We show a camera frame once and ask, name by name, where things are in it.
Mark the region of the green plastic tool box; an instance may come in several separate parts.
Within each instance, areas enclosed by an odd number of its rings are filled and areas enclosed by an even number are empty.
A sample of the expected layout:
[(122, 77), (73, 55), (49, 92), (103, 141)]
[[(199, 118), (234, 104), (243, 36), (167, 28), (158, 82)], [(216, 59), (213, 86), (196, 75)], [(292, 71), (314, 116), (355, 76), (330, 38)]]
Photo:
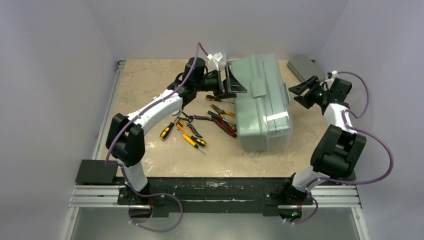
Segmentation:
[(252, 54), (231, 63), (231, 73), (246, 89), (237, 93), (237, 137), (246, 152), (272, 152), (290, 146), (293, 121), (290, 96), (274, 54)]

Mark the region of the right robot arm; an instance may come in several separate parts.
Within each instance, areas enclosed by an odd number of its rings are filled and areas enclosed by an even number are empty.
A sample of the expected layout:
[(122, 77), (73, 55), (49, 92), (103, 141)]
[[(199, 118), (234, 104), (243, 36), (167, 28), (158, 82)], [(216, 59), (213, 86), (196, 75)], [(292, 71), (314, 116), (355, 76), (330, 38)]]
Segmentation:
[(310, 166), (285, 180), (279, 191), (284, 202), (302, 202), (320, 183), (352, 175), (367, 139), (353, 129), (348, 114), (345, 99), (351, 89), (352, 83), (344, 79), (332, 77), (320, 82), (317, 76), (288, 88), (304, 108), (318, 105), (328, 127), (311, 155)]

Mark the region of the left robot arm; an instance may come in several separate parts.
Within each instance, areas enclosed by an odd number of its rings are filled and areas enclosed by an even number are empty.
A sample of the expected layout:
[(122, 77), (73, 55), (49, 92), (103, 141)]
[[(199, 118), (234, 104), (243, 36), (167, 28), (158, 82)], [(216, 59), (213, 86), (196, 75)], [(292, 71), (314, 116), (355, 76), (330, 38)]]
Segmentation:
[(211, 92), (218, 99), (236, 98), (247, 89), (233, 75), (228, 64), (220, 70), (207, 68), (204, 59), (192, 57), (167, 88), (141, 109), (123, 115), (117, 113), (111, 119), (105, 146), (107, 155), (113, 156), (121, 167), (129, 197), (138, 205), (146, 203), (149, 191), (148, 179), (142, 166), (145, 155), (145, 135), (160, 121), (182, 110), (192, 102), (198, 92)]

